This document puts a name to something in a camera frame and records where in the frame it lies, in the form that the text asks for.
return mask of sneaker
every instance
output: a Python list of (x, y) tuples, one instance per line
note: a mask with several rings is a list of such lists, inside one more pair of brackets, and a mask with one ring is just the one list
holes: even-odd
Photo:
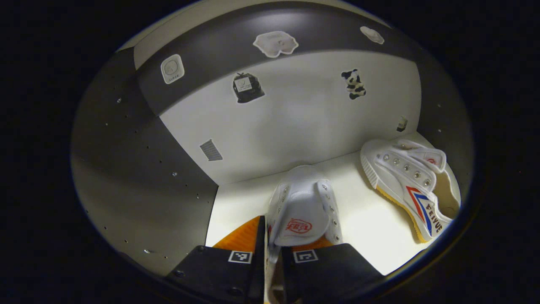
[(342, 242), (338, 206), (330, 181), (313, 166), (290, 170), (276, 187), (267, 214), (268, 258), (281, 247), (294, 251)]
[(410, 140), (366, 142), (360, 151), (369, 183), (407, 211), (421, 242), (437, 238), (460, 208), (446, 154)]

